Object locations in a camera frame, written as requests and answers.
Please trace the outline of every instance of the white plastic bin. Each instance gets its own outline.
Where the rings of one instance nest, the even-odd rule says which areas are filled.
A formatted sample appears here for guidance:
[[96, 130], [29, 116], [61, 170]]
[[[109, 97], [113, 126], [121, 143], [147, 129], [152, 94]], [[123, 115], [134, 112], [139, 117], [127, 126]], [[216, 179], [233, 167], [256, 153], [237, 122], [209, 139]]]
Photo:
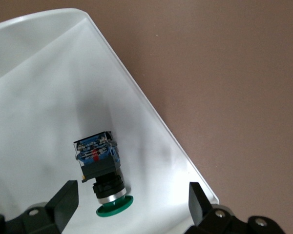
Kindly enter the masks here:
[[[133, 204], [112, 217], [81, 183], [73, 142], [112, 131]], [[218, 199], [87, 13], [60, 9], [0, 23], [0, 213], [14, 218], [79, 181], [66, 234], [183, 233], [188, 186]]]

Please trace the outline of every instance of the white tray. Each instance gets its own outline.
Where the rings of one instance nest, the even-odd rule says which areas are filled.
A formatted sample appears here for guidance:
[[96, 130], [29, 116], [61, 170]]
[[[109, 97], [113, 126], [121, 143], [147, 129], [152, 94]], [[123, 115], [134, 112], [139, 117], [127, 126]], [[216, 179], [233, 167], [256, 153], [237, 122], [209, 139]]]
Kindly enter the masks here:
[[[73, 142], [112, 131], [133, 204], [112, 217], [92, 183], [81, 183]], [[79, 206], [65, 234], [183, 233], [192, 220], [194, 167], [89, 15], [77, 9], [0, 23], [0, 213], [14, 218], [79, 181]]]

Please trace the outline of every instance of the metal screw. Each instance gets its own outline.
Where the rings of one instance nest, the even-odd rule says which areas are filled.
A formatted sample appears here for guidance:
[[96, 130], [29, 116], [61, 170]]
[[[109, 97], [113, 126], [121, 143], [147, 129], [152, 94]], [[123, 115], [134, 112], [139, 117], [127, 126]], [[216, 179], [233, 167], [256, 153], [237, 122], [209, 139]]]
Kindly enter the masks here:
[[255, 220], [255, 223], [257, 223], [259, 226], [262, 226], [262, 227], [266, 227], [267, 226], [267, 222], [265, 220], [263, 220], [262, 218], [257, 218]]
[[36, 214], [38, 214], [38, 213], [39, 213], [39, 210], [34, 209], [34, 210], [30, 211], [28, 214], [29, 214], [30, 216], [34, 216], [34, 215], [36, 215]]
[[217, 211], [215, 212], [215, 214], [216, 214], [218, 217], [220, 217], [220, 218], [226, 216], [225, 213], [224, 213], [223, 211], [221, 211], [221, 210], [217, 210]]

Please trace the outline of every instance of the chrome ring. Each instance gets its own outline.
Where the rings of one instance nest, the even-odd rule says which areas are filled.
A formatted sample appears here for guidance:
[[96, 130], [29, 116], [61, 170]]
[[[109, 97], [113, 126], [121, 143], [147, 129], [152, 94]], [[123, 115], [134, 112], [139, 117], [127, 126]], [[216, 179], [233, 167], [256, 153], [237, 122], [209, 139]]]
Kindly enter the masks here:
[[126, 188], [123, 188], [122, 190], [120, 190], [116, 194], [113, 194], [113, 195], [107, 196], [107, 197], [103, 197], [103, 198], [98, 198], [98, 201], [100, 204], [106, 204], [106, 203], [115, 201], [116, 199], [124, 196], [126, 194], [126, 192], [127, 192]]

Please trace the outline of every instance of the brown table surface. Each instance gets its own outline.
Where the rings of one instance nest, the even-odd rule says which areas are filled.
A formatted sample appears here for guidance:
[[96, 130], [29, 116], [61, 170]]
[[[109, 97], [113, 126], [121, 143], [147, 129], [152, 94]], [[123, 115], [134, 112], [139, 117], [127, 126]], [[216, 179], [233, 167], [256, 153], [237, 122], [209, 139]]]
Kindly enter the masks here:
[[86, 11], [221, 204], [293, 234], [293, 1], [0, 0]]

